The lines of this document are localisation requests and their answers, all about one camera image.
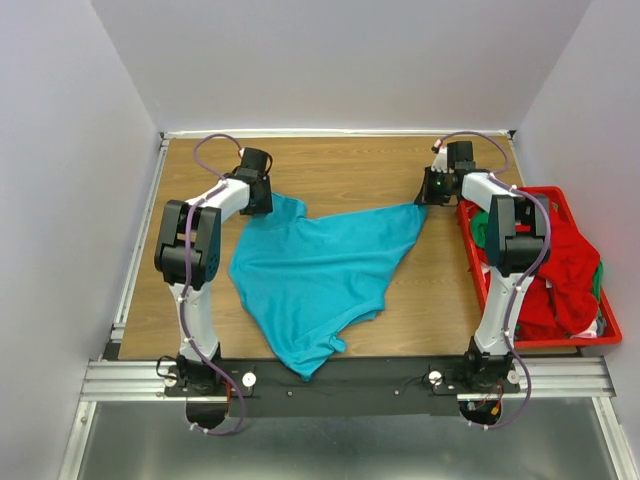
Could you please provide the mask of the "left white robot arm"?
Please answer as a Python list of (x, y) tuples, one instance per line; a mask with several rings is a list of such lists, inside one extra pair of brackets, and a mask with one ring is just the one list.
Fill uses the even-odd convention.
[(214, 393), (222, 380), (213, 364), (219, 338), (212, 318), (212, 283), (221, 260), (222, 226), (230, 217), (273, 211), (272, 156), (259, 149), (239, 149), (240, 164), (219, 175), (213, 188), (186, 201), (166, 203), (154, 266), (173, 296), (182, 343), (178, 358), (194, 363), (187, 382), (201, 395)]

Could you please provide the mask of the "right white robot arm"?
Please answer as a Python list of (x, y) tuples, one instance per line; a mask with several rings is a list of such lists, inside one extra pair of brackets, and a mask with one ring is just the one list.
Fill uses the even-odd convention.
[(444, 206), (467, 200), (488, 214), (484, 251), (490, 288), (476, 329), (453, 379), (480, 392), (508, 378), (520, 310), (539, 267), (551, 253), (549, 202), (498, 179), (498, 173), (476, 166), (470, 141), (432, 146), (435, 158), (424, 169), (414, 200), (419, 206)]

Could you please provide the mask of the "teal t shirt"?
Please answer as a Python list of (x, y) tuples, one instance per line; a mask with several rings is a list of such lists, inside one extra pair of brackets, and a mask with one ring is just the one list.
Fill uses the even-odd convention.
[(244, 228), (229, 276), (276, 357), (308, 381), (346, 350), (345, 328), (384, 310), (428, 209), (402, 203), (310, 218), (299, 199), (272, 201), (271, 213)]

